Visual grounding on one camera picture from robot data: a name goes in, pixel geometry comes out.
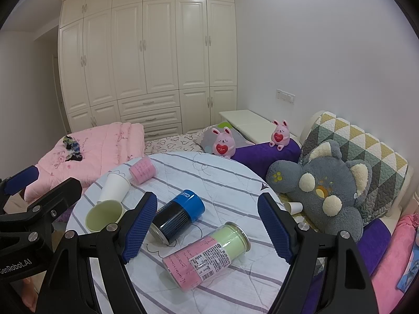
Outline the green plastic cup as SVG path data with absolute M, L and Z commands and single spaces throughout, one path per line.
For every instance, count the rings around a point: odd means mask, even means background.
M 90 233 L 98 233 L 110 223 L 118 223 L 125 213 L 122 203 L 100 201 L 86 215 L 85 225 Z

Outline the pink ribbed cup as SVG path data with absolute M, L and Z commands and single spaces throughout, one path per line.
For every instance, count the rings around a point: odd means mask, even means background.
M 156 175 L 156 168 L 148 156 L 142 157 L 129 167 L 129 172 L 135 184 L 140 185 Z

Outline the pink blanket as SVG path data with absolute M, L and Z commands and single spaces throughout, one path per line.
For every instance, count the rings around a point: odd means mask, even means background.
M 390 313 L 404 295 L 397 285 L 411 262 L 417 229 L 418 213 L 398 221 L 388 249 L 371 277 L 379 313 Z

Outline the blue black can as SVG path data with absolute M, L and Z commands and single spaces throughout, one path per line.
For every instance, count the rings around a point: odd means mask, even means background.
M 204 212 L 202 199 L 191 190 L 183 190 L 157 211 L 149 231 L 164 245 L 171 245 Z

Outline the triangle pattern quilted headboard cover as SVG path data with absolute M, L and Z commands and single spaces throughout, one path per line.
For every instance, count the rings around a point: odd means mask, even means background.
M 361 207 L 363 224 L 401 213 L 400 203 L 413 176 L 413 169 L 398 152 L 371 133 L 329 111 L 320 111 L 300 134 L 301 157 L 327 140 L 339 144 L 342 159 L 363 160 L 371 165 L 372 181 Z

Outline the striped white tablecloth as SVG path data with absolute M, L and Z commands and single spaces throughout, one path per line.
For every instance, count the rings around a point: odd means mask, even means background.
M 133 286 L 148 313 L 267 313 L 282 286 L 288 264 L 281 259 L 258 215 L 258 196 L 268 185 L 246 166 L 199 152 L 154 154 L 156 175 L 132 185 L 122 205 L 136 206 L 150 191 L 164 206 L 181 191 L 195 192 L 205 205 L 202 216 L 171 246 L 146 236 L 137 257 L 127 264 Z M 247 235 L 250 250 L 197 288 L 184 292 L 172 280 L 162 259 L 236 223 Z

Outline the purple pillow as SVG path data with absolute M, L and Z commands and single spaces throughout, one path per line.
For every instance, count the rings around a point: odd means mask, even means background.
M 237 148 L 232 159 L 265 179 L 268 168 L 274 162 L 278 160 L 298 162 L 300 153 L 300 146 L 294 140 L 290 140 L 289 144 L 281 151 L 278 151 L 277 147 L 270 147 L 268 143 Z

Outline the heart pattern bed sheet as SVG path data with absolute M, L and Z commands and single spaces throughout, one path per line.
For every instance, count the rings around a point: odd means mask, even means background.
M 200 146 L 204 132 L 174 135 L 166 138 L 146 141 L 144 153 L 153 155 L 167 152 L 203 152 Z

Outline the pink bunny toy right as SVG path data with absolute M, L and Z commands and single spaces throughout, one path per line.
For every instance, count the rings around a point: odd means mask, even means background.
M 290 142 L 288 124 L 285 120 L 282 122 L 273 120 L 273 124 L 275 125 L 275 130 L 271 134 L 269 146 L 271 148 L 276 147 L 278 151 L 281 151 L 284 147 L 288 146 Z

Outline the pink bunny toy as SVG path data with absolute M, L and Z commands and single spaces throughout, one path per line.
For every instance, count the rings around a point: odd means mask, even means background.
M 288 146 L 290 142 L 288 124 L 285 120 L 282 122 L 273 120 L 273 124 L 275 125 L 275 130 L 271 134 L 269 146 L 271 148 L 276 147 L 278 151 L 281 151 L 284 147 Z
M 212 153 L 216 156 L 232 158 L 236 152 L 236 143 L 231 129 L 224 127 L 222 131 L 219 131 L 216 128 L 212 128 L 212 132 L 216 135 L 212 145 Z

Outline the grey green pillow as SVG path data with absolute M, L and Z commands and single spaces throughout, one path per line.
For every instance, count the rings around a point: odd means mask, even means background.
M 229 122 L 222 122 L 214 126 L 210 126 L 204 129 L 204 136 L 201 140 L 200 146 L 205 153 L 213 154 L 212 153 L 212 145 L 216 139 L 216 135 L 212 132 L 212 128 L 216 128 L 219 131 L 222 131 L 224 127 L 228 127 L 232 131 L 232 135 L 234 137 L 236 143 L 236 150 L 239 148 L 245 148 L 248 146 L 253 145 L 253 142 L 247 140 L 239 131 L 237 131 Z

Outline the white bedside shelf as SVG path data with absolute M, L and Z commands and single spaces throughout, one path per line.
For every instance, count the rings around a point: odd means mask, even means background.
M 255 143 L 267 143 L 276 125 L 250 110 L 222 111 L 222 121 L 229 122 L 247 140 Z

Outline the pink bunny toy left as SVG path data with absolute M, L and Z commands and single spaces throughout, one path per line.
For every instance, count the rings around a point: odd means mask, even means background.
M 236 152 L 236 143 L 231 129 L 224 127 L 222 131 L 219 131 L 216 128 L 212 128 L 212 132 L 216 135 L 212 145 L 212 153 L 216 156 L 232 158 Z

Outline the cream wardrobe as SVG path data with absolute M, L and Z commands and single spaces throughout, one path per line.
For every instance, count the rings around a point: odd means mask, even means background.
M 58 64 L 72 131 L 193 133 L 237 107 L 234 0 L 63 0 Z

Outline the wall switch panel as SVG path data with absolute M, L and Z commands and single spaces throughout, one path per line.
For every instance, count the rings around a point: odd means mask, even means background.
M 276 98 L 282 101 L 286 101 L 290 104 L 295 103 L 295 95 L 291 94 L 290 92 L 285 92 L 283 90 L 277 89 L 276 90 Z

